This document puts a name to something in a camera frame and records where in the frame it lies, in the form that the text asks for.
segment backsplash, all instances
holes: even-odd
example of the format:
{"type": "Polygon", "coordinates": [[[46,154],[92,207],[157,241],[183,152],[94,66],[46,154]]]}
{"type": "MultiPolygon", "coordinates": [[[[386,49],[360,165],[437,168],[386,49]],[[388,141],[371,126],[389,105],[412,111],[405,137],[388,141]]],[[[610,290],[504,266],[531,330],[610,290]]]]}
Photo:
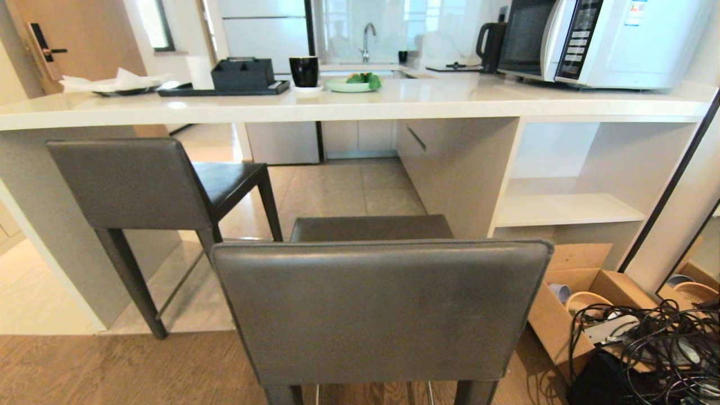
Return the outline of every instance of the backsplash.
{"type": "Polygon", "coordinates": [[[494,22],[510,0],[314,0],[315,41],[327,63],[361,62],[363,30],[370,63],[397,63],[409,50],[422,63],[479,63],[480,27],[494,22]]]}

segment mirror frame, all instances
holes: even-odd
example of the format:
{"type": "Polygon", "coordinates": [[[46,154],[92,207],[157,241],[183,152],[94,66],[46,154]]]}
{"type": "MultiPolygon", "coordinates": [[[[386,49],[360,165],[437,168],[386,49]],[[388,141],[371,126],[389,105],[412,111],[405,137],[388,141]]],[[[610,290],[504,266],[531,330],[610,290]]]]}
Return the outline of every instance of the mirror frame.
{"type": "Polygon", "coordinates": [[[660,286],[655,291],[655,295],[657,295],[658,297],[660,297],[662,299],[662,296],[660,295],[660,290],[665,286],[665,284],[672,277],[672,275],[675,274],[675,272],[678,270],[678,266],[685,258],[685,255],[688,254],[688,252],[690,251],[690,248],[693,247],[693,245],[695,244],[695,241],[698,240],[698,237],[700,237],[700,235],[703,233],[703,231],[705,230],[705,227],[708,225],[708,222],[710,222],[710,220],[713,218],[713,214],[715,213],[715,211],[717,211],[718,207],[720,207],[720,200],[717,200],[717,202],[715,202],[715,205],[713,206],[712,210],[710,211],[708,216],[703,221],[703,224],[700,226],[698,231],[695,233],[693,238],[690,240],[690,243],[688,243],[688,245],[685,247],[685,250],[683,250],[683,253],[680,255],[680,257],[678,257],[678,260],[675,262],[675,264],[672,266],[672,268],[670,268],[670,271],[667,273],[667,276],[665,276],[665,279],[662,281],[660,286]]]}

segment white refrigerator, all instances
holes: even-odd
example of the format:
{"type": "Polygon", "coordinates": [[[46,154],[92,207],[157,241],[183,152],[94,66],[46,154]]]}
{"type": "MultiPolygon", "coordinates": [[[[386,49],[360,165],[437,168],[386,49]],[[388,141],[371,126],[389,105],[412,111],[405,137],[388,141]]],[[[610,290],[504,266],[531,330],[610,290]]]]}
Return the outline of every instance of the white refrigerator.
{"type": "Polygon", "coordinates": [[[309,55],[304,0],[218,0],[230,56],[272,59],[290,74],[290,56],[309,55]]]}
{"type": "MultiPolygon", "coordinates": [[[[277,79],[290,80],[291,56],[309,55],[304,0],[218,0],[229,55],[272,59],[277,79]]],[[[315,123],[247,124],[253,160],[320,162],[315,123]]]]}

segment tissue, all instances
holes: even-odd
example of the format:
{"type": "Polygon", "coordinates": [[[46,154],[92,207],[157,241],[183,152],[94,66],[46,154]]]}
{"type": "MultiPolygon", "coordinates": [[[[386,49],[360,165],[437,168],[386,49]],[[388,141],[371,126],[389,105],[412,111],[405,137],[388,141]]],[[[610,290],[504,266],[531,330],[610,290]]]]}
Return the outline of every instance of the tissue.
{"type": "Polygon", "coordinates": [[[123,68],[117,69],[115,79],[89,81],[81,77],[64,76],[60,80],[65,93],[74,92],[99,92],[111,93],[123,90],[147,89],[160,86],[170,77],[169,74],[160,76],[138,76],[123,68]]]}

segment drawer handle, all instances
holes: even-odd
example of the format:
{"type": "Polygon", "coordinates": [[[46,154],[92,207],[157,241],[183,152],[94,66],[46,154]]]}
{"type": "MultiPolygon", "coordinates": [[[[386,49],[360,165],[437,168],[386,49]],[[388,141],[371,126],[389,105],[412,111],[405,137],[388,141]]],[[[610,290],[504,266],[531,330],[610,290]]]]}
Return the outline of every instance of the drawer handle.
{"type": "Polygon", "coordinates": [[[428,147],[425,146],[425,143],[420,140],[420,138],[418,137],[418,134],[416,134],[415,131],[414,131],[412,128],[410,128],[409,125],[406,125],[406,127],[408,127],[408,131],[409,131],[410,134],[413,136],[413,138],[420,144],[420,147],[421,147],[423,150],[426,150],[428,147]]]}

